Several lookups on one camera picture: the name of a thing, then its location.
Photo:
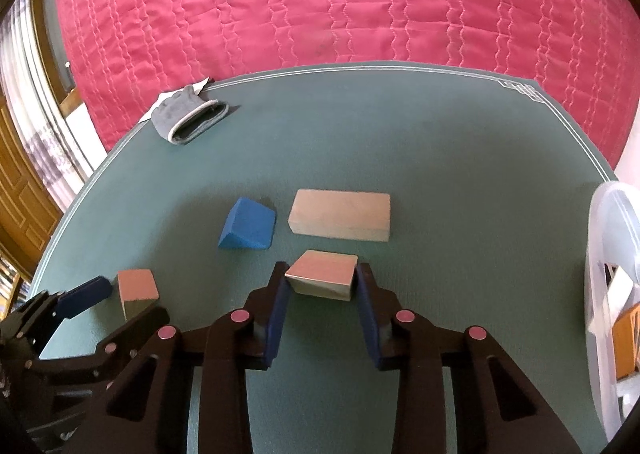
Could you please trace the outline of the small orange striped wedge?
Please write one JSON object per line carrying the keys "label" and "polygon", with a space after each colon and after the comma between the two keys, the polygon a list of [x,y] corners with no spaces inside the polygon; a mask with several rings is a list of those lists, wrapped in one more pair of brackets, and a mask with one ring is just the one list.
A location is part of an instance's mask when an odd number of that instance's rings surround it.
{"label": "small orange striped wedge", "polygon": [[613,326],[616,378],[630,376],[639,365],[639,304],[623,312]]}

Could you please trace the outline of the grey work glove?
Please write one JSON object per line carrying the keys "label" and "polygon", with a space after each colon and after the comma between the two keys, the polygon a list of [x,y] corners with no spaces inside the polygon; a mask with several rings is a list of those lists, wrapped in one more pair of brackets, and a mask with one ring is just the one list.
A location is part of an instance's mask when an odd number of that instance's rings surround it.
{"label": "grey work glove", "polygon": [[172,145],[186,145],[228,115],[230,106],[219,99],[204,99],[193,85],[168,94],[151,110],[157,134]]}

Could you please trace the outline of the pale wooden triangle block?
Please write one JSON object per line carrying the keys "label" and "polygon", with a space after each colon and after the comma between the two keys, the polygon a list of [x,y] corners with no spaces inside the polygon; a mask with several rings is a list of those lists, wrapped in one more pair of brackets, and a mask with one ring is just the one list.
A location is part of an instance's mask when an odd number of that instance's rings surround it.
{"label": "pale wooden triangle block", "polygon": [[122,314],[127,322],[160,299],[151,270],[123,270],[117,273]]}

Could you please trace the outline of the plain wooden rectangular block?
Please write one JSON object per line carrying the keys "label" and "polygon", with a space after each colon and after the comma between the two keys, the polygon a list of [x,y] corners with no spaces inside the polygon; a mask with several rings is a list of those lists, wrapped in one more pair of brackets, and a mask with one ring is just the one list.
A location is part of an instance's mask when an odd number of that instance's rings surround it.
{"label": "plain wooden rectangular block", "polygon": [[299,189],[288,226],[299,235],[386,243],[390,194]]}

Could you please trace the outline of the red quilted bedspread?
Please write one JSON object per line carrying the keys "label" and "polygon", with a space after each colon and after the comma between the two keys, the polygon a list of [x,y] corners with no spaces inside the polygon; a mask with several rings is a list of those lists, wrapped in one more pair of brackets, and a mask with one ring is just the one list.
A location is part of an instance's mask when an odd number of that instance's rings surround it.
{"label": "red quilted bedspread", "polygon": [[608,160],[639,102],[628,0],[56,0],[100,141],[114,146],[162,92],[205,78],[405,60],[536,81]]}

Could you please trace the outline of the white wooden triangle block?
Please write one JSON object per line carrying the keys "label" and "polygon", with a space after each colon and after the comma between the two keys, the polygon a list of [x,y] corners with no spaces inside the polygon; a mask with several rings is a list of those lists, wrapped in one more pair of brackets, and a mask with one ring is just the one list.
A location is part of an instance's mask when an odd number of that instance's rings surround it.
{"label": "white wooden triangle block", "polygon": [[358,257],[320,250],[305,251],[285,272],[285,277],[299,295],[352,300]]}

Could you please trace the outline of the green table mat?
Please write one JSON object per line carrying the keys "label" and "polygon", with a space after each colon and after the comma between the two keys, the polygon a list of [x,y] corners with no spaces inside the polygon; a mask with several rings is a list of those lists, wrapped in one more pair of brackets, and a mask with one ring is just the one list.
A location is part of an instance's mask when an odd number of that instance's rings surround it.
{"label": "green table mat", "polygon": [[[36,290],[151,270],[171,321],[239,307],[309,249],[356,255],[404,307],[485,327],[586,453],[606,437],[585,341],[585,254],[608,162],[536,85],[477,71],[372,64],[214,84],[230,114],[193,142],[143,123],[108,154],[44,253]],[[386,243],[294,234],[299,189],[390,194]],[[220,249],[240,197],[276,211],[271,246]]]}

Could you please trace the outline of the blue wedge block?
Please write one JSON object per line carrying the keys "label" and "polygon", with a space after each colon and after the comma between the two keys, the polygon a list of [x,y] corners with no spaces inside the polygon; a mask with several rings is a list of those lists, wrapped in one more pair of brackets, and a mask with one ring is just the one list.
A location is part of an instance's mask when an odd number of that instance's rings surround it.
{"label": "blue wedge block", "polygon": [[224,222],[218,247],[220,249],[268,249],[271,246],[276,220],[276,211],[255,200],[240,197]]}

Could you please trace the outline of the clear plastic bowl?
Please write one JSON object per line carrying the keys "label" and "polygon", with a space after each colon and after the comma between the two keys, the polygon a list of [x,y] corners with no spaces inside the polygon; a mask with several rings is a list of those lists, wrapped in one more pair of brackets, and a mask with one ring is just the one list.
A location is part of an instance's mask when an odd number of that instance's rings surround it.
{"label": "clear plastic bowl", "polygon": [[638,299],[639,191],[605,182],[594,192],[588,215],[585,331],[591,394],[608,440],[628,416],[617,388],[614,323]]}

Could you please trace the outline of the white striped wedge block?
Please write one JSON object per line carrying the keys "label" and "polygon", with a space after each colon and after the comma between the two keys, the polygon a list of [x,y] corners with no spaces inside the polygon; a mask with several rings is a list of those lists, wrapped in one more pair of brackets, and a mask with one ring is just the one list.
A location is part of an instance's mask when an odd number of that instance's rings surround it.
{"label": "white striped wedge block", "polygon": [[621,267],[605,263],[604,315],[613,327],[622,314],[639,302],[639,285]]}

